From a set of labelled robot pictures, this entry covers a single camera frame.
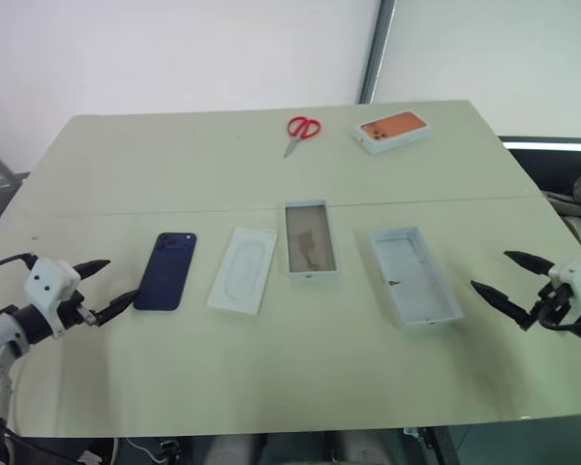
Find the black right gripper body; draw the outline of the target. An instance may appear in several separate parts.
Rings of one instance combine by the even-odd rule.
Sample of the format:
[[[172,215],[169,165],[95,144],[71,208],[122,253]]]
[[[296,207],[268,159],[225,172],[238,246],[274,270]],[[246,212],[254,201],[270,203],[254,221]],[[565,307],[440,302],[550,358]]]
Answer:
[[[563,284],[558,288],[547,284],[538,293],[539,300],[534,304],[531,315],[534,323],[539,323],[542,327],[552,331],[571,331],[575,329],[574,324],[562,325],[561,321],[570,310],[569,298],[572,291],[569,285]]]

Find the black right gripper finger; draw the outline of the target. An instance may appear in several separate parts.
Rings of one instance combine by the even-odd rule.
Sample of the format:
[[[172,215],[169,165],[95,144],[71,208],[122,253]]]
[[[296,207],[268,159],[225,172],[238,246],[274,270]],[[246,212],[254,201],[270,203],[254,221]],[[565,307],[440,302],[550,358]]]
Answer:
[[[549,270],[555,265],[542,257],[522,251],[504,251],[504,255],[536,275],[548,276]]]
[[[521,329],[527,330],[533,323],[533,316],[509,300],[506,294],[483,283],[472,280],[474,290],[494,309],[513,320]]]

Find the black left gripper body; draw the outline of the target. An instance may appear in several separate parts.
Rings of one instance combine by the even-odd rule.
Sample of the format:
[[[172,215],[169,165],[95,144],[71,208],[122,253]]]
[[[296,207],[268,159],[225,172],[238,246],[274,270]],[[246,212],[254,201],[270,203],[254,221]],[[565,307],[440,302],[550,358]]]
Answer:
[[[74,291],[71,298],[62,301],[57,307],[57,315],[65,329],[87,324],[95,326],[98,323],[97,314],[83,304],[84,296]]]

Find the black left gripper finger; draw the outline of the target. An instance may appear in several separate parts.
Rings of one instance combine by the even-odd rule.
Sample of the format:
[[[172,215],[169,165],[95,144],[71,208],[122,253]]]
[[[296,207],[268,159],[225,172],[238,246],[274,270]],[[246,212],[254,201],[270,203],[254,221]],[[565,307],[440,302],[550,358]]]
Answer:
[[[124,312],[138,297],[140,290],[126,292],[113,299],[108,306],[95,313],[95,326],[103,326]]]
[[[79,275],[81,280],[85,280],[96,274],[108,264],[110,264],[110,260],[93,260],[86,263],[76,264],[73,266],[73,269]]]

